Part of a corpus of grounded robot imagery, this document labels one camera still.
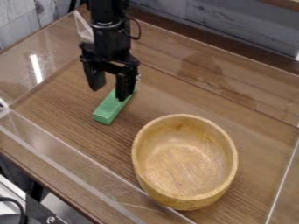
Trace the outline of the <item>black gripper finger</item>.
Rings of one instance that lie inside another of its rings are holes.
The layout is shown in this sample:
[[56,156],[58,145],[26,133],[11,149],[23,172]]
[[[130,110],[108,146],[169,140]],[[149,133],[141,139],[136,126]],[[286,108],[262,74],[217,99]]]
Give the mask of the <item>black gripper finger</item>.
[[134,92],[134,88],[136,88],[136,74],[118,73],[116,75],[116,98],[121,102]]
[[106,84],[105,72],[97,63],[84,62],[82,70],[88,80],[88,86],[93,91],[98,91]]

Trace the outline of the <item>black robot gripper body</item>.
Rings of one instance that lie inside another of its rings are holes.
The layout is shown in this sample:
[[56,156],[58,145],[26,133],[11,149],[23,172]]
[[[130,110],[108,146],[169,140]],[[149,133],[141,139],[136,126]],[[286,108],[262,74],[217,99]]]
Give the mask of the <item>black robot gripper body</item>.
[[90,30],[92,42],[78,44],[81,63],[97,63],[102,71],[114,76],[124,73],[134,73],[137,76],[140,62],[130,54],[130,40],[140,39],[140,36],[130,35],[129,22],[93,22]]

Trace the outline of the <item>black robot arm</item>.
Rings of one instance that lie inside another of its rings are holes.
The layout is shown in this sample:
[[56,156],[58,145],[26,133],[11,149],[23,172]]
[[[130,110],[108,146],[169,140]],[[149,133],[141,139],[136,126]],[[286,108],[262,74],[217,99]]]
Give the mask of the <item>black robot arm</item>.
[[89,88],[93,91],[106,84],[105,73],[116,76],[116,98],[122,102],[133,93],[140,61],[130,54],[132,18],[126,15],[129,0],[88,0],[89,27],[93,42],[81,42],[80,61]]

